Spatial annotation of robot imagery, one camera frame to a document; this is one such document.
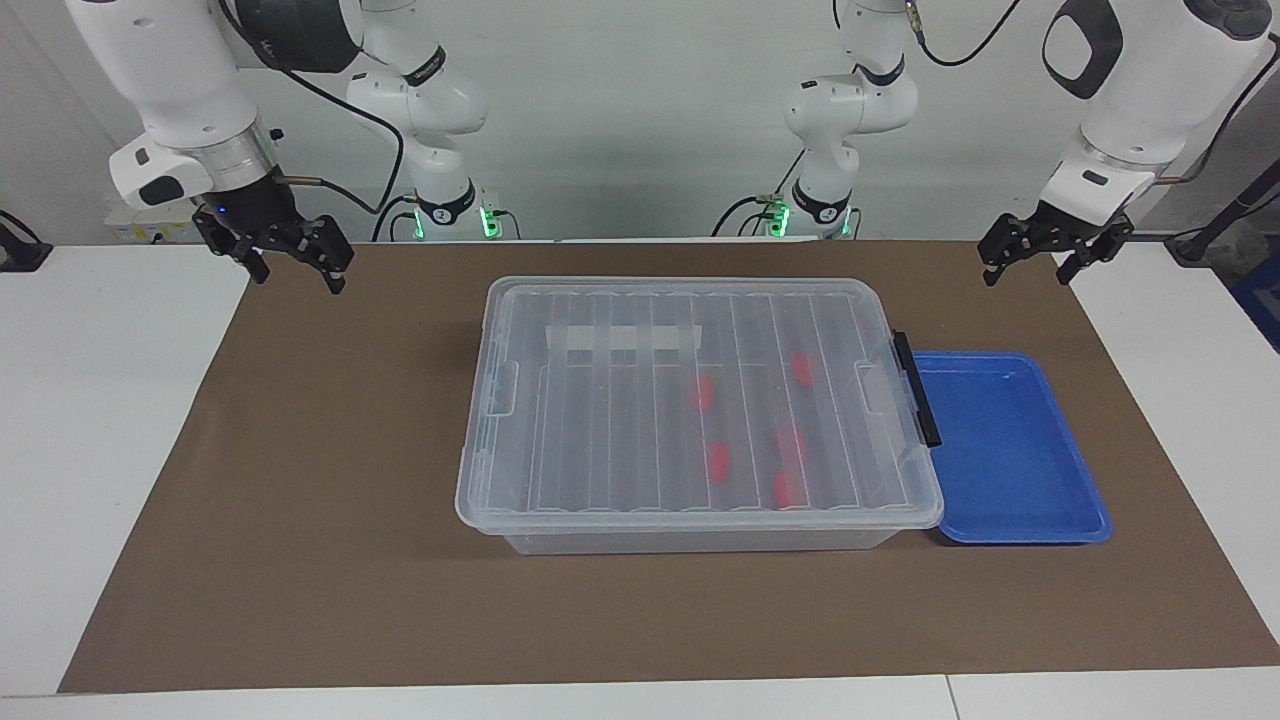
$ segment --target table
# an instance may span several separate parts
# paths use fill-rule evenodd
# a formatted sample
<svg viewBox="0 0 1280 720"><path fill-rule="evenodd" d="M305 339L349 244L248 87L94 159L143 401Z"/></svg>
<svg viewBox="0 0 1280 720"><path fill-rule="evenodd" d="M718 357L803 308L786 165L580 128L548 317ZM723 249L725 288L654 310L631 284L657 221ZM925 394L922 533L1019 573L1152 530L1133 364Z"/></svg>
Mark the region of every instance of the table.
<svg viewBox="0 0 1280 720"><path fill-rule="evenodd" d="M0 696L52 693L244 287L198 247L63 247L0 277ZM1272 634L1280 356L1208 272L1134 245L1082 305ZM23 716L1271 717L1280 667L0 701Z"/></svg>

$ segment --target wire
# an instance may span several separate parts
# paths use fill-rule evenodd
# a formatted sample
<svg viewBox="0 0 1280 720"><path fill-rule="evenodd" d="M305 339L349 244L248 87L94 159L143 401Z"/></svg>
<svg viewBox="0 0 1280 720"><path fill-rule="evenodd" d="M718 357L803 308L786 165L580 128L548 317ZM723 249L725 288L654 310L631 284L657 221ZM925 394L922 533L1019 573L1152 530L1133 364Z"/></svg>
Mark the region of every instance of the wire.
<svg viewBox="0 0 1280 720"><path fill-rule="evenodd" d="M511 222L516 225L516 240L525 240L525 234L520 232L520 218L515 213L511 210L494 210L493 215L495 218L511 218Z"/></svg>
<svg viewBox="0 0 1280 720"><path fill-rule="evenodd" d="M12 213L5 213L4 210L0 210L0 218L9 220L13 224L13 227L31 236L31 240L35 240L37 243L44 245L44 241L40 240L40 236L36 234L36 231L27 227L27 223L19 220Z"/></svg>
<svg viewBox="0 0 1280 720"><path fill-rule="evenodd" d="M227 5L227 0L218 0L218 6L221 8L223 17L227 18L227 22L232 26L232 29L236 31L236 35L238 35L241 40L243 40L256 53L260 45L248 36L248 32L244 29L244 27L239 23L238 19L236 19L236 15L232 14L232 9L230 6ZM392 197L392 192L396 190L396 178L399 177L401 165L404 163L404 136L401 133L399 128L379 118L378 115L374 115L372 113L369 113L366 110L361 110L360 108L352 105L351 102L347 102L346 100L342 100L340 97L332 95L330 92L317 87L316 85L312 85L310 81L302 78L293 70L280 68L280 73L283 73L284 77L289 78L294 83L302 86L303 88L311 91L315 95L319 95L320 97L328 100L329 102L333 102L334 105L347 110L348 113L360 115L361 118L365 118L371 123L376 123L387 128L392 133L392 136L396 137L396 163L392 165L390 176L387 178L387 190L383 191L383 197L381 200L378 201L378 205L375 206L372 213L384 209L387 201L390 200ZM323 186L323 187L338 191L337 186L333 187ZM355 200L355 197L348 196L348 200ZM360 205L362 208L367 208L367 205L362 201L360 202Z"/></svg>
<svg viewBox="0 0 1280 720"><path fill-rule="evenodd" d="M1280 200L1280 192L1276 192L1275 195L1272 195L1272 196L1271 196L1271 197L1268 197L1267 200L1265 200L1265 201L1262 201L1262 202L1258 202L1258 204L1257 204L1257 205L1254 205L1253 208L1249 208L1249 210L1248 210L1248 211L1245 211L1245 213L1240 213L1240 217L1239 217L1239 218L1236 218L1236 219L1231 220L1231 222L1230 222L1230 223L1229 223L1229 224L1228 224L1226 227L1224 227L1222 229L1225 231L1226 228L1229 228L1229 227L1234 225L1235 223L1238 223L1238 222L1243 220L1244 218L1248 218L1249 215L1254 215L1254 214L1257 214L1257 213L1261 213L1262 210L1266 210L1266 209L1267 209L1267 206L1268 206L1268 205L1271 205L1272 202L1275 202L1276 200ZM1179 237L1185 237L1185 236L1188 236L1188 234L1196 234L1196 233L1198 233L1198 232L1202 232L1202 231L1204 231L1204 229L1208 229L1208 225L1201 225L1201 227L1198 227L1198 228L1192 228L1192 229L1189 229L1189 231L1181 231L1181 232L1178 232L1178 233L1174 233L1174 234L1171 234L1171 236L1167 236L1167 237L1165 237L1165 242L1167 242L1167 241L1170 241L1170 240L1178 240Z"/></svg>
<svg viewBox="0 0 1280 720"><path fill-rule="evenodd" d="M780 195L782 192L782 188L786 187L787 181L791 179L791 173L796 172L796 168L800 167L800 160L803 158L804 158L804 150L801 150L800 152L796 154L796 159L792 160L791 161L791 167L787 168L787 174L782 176L782 179L778 181L778 187L773 188L773 195ZM753 237L755 236L755 233L760 232L760 222L763 222L763 220L764 220L764 218L756 219L755 227L751 228L751 236Z"/></svg>
<svg viewBox="0 0 1280 720"><path fill-rule="evenodd" d="M1244 86L1244 90L1240 92L1240 96L1235 99L1235 102L1231 102L1231 108L1226 111L1226 115L1222 117L1221 124L1219 124L1217 131L1213 132L1213 140L1208 141L1208 147L1204 149L1204 152L1199 156L1199 160L1197 160L1196 167L1185 176L1160 178L1156 181L1156 184L1158 186L1184 184L1198 178L1201 173L1204 172L1204 167L1208 165L1208 159L1211 155L1213 155L1213 150L1217 147L1217 141L1222 138L1222 133L1226 132L1226 127L1231 124L1231 120L1235 119L1236 113L1239 113L1240 106L1244 105L1244 101L1249 97L1249 94L1253 92L1253 88L1257 87L1260 82L1262 82L1262 78L1267 77L1267 73L1271 72L1271 68L1274 68L1276 61L1280 60L1280 36L1272 32L1267 35L1267 40L1270 40L1271 44L1275 45L1275 47L1271 51L1271 59L1267 60L1265 65L1262 65L1262 69L1258 70L1258 74L1253 76L1253 79L1249 81L1249 85Z"/></svg>
<svg viewBox="0 0 1280 720"><path fill-rule="evenodd" d="M746 232L748 223L750 223L751 220L756 220L755 223L756 229L751 231L751 236L754 237L755 233L759 232L760 220L768 220L771 217L772 215L769 215L768 213L760 213L758 215L751 215L750 218L742 220L742 227L737 228L737 237L742 237L742 233Z"/></svg>
<svg viewBox="0 0 1280 720"><path fill-rule="evenodd" d="M1005 23L1009 22L1009 17L1014 14L1014 10L1018 9L1018 5L1020 5L1021 1L1023 0L1014 0L1012 3L1010 3L1009 8L1005 10L1005 14L1000 17L1000 20L996 22L996 27L991 28L991 32L987 33L987 37L984 37L983 41L978 44L977 47L973 49L973 53L969 53L968 55L960 58L959 60L943 60L942 58L934 55L933 51L929 50L928 42L925 42L924 40L923 26L920 26L919 29L915 29L913 27L915 32L915 41L920 45L920 50L924 51L924 56L932 60L934 64L942 65L943 68L955 68L963 65L969 60L977 58L983 50L987 49L988 45L991 45L991 41L995 40L996 36L1000 33L1001 28L1005 27ZM908 12L915 14L915 18L919 19L919 10L915 9L915 3L908 3L908 8L909 8Z"/></svg>
<svg viewBox="0 0 1280 720"><path fill-rule="evenodd" d="M399 205L401 202L413 202L413 196L402 195L383 206L383 211L378 214L378 222L374 223L374 234L369 238L369 242L378 242L378 236L381 234L383 232L383 225L387 223L387 217L390 215L392 210L394 210L396 206Z"/></svg>
<svg viewBox="0 0 1280 720"><path fill-rule="evenodd" d="M852 210L850 210L850 213L858 213L858 224L854 225L854 237L850 238L850 240L858 240L858 233L861 232L863 229L863 209L854 208Z"/></svg>
<svg viewBox="0 0 1280 720"><path fill-rule="evenodd" d="M716 229L712 231L712 237L719 236L721 228L724 227L724 223L728 222L728 219L733 215L733 213L737 213L739 208L744 208L746 205L750 205L751 202L759 202L759 200L756 200L755 196L748 196L730 205L728 210L724 210L724 214L721 215L719 220L717 220Z"/></svg>
<svg viewBox="0 0 1280 720"><path fill-rule="evenodd" d="M413 213L401 213L399 215L396 215L394 218L392 218L392 229L390 229L392 242L396 242L396 223L398 223L398 222L401 222L403 219L410 219L410 220L417 222L417 215L413 214Z"/></svg>
<svg viewBox="0 0 1280 720"><path fill-rule="evenodd" d="M370 215L378 214L378 208L374 208L372 205L365 202L364 200L357 197L355 192L347 190L346 187L342 187L340 184L326 181L324 178L312 178L303 176L282 176L279 179L276 179L276 182L279 182L280 184L289 184L294 187L323 187L325 190L332 190L338 195L342 195L347 200L351 200L352 202L358 205L360 209L364 210L365 213L369 213Z"/></svg>

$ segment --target brown paper mat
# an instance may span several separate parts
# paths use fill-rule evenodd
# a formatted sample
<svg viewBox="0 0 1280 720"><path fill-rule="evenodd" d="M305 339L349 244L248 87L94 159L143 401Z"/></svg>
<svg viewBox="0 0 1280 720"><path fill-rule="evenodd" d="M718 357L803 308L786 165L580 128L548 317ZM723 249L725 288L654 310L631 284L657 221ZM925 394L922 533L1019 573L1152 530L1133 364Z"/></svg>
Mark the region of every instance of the brown paper mat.
<svg viewBox="0 0 1280 720"><path fill-rule="evenodd" d="M61 692L1280 664L1047 259L969 243L366 247L346 295L251 287ZM916 348L1044 368L1115 523L1094 547L521 557L453 511L508 274L840 275Z"/></svg>

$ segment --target clear plastic bin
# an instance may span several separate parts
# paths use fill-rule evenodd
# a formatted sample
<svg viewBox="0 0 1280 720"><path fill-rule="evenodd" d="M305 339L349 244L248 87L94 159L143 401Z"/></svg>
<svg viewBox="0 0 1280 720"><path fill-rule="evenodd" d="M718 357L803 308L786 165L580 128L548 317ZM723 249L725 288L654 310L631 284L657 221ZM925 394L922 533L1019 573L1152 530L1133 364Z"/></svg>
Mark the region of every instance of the clear plastic bin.
<svg viewBox="0 0 1280 720"><path fill-rule="evenodd" d="M942 493L850 279L494 283L457 511L522 553L861 550Z"/></svg>

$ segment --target red object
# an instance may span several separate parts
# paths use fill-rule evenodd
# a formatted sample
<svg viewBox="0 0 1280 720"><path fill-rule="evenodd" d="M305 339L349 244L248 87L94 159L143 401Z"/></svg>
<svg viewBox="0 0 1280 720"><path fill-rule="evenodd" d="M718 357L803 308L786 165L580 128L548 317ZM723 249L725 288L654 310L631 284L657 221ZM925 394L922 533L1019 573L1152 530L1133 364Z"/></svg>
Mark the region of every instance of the red object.
<svg viewBox="0 0 1280 720"><path fill-rule="evenodd" d="M728 482L728 446L723 442L713 442L707 446L707 470L712 475L713 483L724 484Z"/></svg>
<svg viewBox="0 0 1280 720"><path fill-rule="evenodd" d="M773 474L773 501L778 507L791 507L791 475L788 473Z"/></svg>
<svg viewBox="0 0 1280 720"><path fill-rule="evenodd" d="M791 374L801 387L813 387L813 368L809 365L808 355L796 352L791 356Z"/></svg>
<svg viewBox="0 0 1280 720"><path fill-rule="evenodd" d="M690 393L689 406L696 407L703 415L716 407L716 383L712 382L710 375L698 375L698 386Z"/></svg>
<svg viewBox="0 0 1280 720"><path fill-rule="evenodd" d="M795 468L800 461L809 459L809 441L804 438L804 433L795 425L790 430L780 428L773 433L773 442L778 446L778 452L782 454L782 464L788 468Z"/></svg>

